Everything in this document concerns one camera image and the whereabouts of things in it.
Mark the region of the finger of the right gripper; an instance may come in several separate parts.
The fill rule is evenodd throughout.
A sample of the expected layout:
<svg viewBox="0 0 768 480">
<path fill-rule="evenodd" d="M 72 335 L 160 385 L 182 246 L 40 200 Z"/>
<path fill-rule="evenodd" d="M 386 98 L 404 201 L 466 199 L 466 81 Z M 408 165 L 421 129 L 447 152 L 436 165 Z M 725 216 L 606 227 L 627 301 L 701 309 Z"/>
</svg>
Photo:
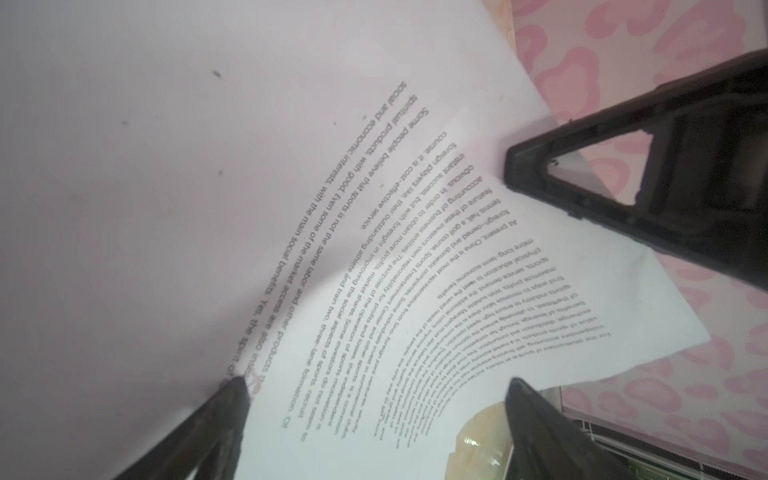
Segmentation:
<svg viewBox="0 0 768 480">
<path fill-rule="evenodd" d="M 569 153 L 642 132 L 650 148 L 631 205 L 555 176 Z M 510 147 L 506 186 L 665 254 L 767 284 L 767 53 L 668 82 Z"/>
</svg>

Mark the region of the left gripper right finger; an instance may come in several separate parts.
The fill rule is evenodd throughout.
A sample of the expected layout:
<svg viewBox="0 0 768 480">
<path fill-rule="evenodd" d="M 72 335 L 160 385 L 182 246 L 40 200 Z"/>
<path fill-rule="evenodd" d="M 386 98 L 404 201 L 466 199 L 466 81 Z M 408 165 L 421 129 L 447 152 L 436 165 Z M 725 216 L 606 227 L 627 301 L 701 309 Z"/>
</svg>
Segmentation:
<svg viewBox="0 0 768 480">
<path fill-rule="evenodd" d="M 512 436 L 506 477 L 523 480 L 612 480 L 633 475 L 521 378 L 511 380 L 505 412 Z"/>
</svg>

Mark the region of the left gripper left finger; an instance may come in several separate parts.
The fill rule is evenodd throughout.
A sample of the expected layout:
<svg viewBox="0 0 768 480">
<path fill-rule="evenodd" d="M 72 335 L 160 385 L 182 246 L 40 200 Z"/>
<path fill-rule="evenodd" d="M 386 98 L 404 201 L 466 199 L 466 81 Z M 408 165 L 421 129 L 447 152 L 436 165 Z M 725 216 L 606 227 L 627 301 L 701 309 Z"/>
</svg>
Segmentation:
<svg viewBox="0 0 768 480">
<path fill-rule="evenodd" d="M 249 409 L 245 379 L 231 379 L 117 478 L 234 478 Z"/>
</svg>

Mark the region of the printed paper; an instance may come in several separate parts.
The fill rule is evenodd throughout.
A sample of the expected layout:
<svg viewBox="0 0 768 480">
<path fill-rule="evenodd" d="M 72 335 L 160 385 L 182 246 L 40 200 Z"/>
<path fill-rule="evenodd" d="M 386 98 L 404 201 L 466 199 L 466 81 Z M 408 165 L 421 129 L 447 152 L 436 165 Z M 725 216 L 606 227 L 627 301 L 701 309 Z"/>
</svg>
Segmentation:
<svg viewBox="0 0 768 480">
<path fill-rule="evenodd" d="M 439 479 L 508 381 L 603 378 L 704 342 L 645 247 L 508 191 L 416 96 L 264 174 L 241 479 Z"/>
</svg>

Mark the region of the white paper sheet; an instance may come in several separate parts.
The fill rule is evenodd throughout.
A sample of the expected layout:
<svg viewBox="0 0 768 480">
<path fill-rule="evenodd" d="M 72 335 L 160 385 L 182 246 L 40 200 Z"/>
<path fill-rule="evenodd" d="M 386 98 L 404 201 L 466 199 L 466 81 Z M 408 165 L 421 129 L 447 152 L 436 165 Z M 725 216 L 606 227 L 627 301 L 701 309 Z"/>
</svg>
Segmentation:
<svg viewBox="0 0 768 480">
<path fill-rule="evenodd" d="M 550 111 L 478 1 L 5 1 L 1 475 L 108 479 L 217 389 L 391 97 L 496 170 Z"/>
</svg>

